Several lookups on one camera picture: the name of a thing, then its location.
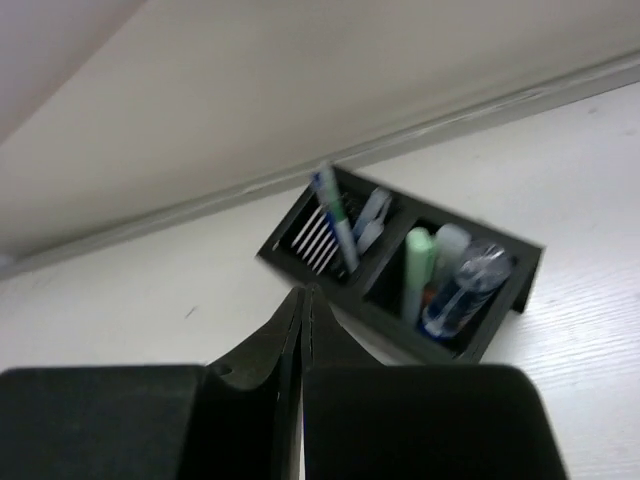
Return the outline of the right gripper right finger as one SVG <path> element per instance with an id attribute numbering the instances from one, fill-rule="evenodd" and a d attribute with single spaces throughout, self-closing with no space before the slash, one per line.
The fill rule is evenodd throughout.
<path id="1" fill-rule="evenodd" d="M 302 388 L 310 479 L 564 479 L 541 396 L 506 365 L 387 366 L 305 289 Z"/>

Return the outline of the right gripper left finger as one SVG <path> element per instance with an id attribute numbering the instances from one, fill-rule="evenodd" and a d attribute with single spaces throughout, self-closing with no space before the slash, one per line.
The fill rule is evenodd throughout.
<path id="1" fill-rule="evenodd" d="M 304 297 L 207 365 L 5 371 L 2 477 L 296 478 Z"/>

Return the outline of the black two-compartment pen holder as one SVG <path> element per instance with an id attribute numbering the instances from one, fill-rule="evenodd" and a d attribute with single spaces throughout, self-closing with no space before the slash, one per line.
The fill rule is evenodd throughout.
<path id="1" fill-rule="evenodd" d="M 384 230 L 354 273 L 342 262 L 312 188 L 304 190 L 258 255 L 297 283 L 318 284 L 332 304 L 422 362 L 479 362 L 507 313 L 525 310 L 542 247 L 402 191 L 390 193 Z M 514 270 L 458 335 L 439 341 L 404 323 L 400 311 L 406 234 L 414 227 L 434 233 L 445 224 L 502 245 L 513 259 Z"/>

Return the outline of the blue cap glue bottle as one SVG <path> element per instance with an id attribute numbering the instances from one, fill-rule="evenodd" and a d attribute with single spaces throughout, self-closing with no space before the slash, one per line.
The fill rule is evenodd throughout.
<path id="1" fill-rule="evenodd" d="M 453 275 L 423 310 L 419 328 L 435 339 L 454 338 L 511 272 L 511 257 L 502 245 L 485 239 L 472 241 Z"/>

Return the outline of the green clear pen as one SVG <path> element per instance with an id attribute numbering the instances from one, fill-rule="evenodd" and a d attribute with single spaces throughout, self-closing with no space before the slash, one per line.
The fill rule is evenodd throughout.
<path id="1" fill-rule="evenodd" d="M 359 266 L 359 257 L 357 254 L 350 223 L 345 213 L 345 210 L 343 208 L 341 196 L 340 196 L 340 204 L 341 204 L 342 212 L 344 216 L 342 220 L 334 223 L 336 235 L 339 239 L 339 243 L 343 251 L 343 256 L 344 256 L 347 268 L 350 273 L 354 273 L 357 267 Z"/>

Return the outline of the green highlighter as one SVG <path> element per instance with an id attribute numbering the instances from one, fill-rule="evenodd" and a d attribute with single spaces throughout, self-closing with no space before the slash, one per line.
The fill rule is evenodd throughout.
<path id="1" fill-rule="evenodd" d="M 402 320 L 411 326 L 421 311 L 424 287 L 431 281 L 436 256 L 435 242 L 423 227 L 411 229 L 405 237 Z"/>

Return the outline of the light blue gel pen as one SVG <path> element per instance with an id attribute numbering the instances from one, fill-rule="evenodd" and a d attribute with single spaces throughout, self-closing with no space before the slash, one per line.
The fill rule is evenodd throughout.
<path id="1" fill-rule="evenodd" d="M 365 227 L 381 214 L 383 207 L 390 201 L 391 193 L 388 190 L 381 187 L 373 190 L 352 228 L 356 240 L 362 236 Z"/>

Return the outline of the orange cap highlighter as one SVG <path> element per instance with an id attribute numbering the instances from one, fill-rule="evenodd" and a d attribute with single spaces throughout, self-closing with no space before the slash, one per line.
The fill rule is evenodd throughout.
<path id="1" fill-rule="evenodd" d="M 436 259 L 431 280 L 423 291 L 422 308 L 427 307 L 438 290 L 453 275 L 462 254 L 471 242 L 471 235 L 456 224 L 445 224 L 435 234 Z"/>

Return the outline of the dark blue ballpoint pen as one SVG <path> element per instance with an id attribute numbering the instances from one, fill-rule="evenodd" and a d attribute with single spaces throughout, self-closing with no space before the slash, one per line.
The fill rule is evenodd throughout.
<path id="1" fill-rule="evenodd" d="M 311 185 L 320 205 L 336 223 L 343 219 L 340 195 L 334 177 L 333 168 L 326 162 L 321 163 L 311 175 Z"/>

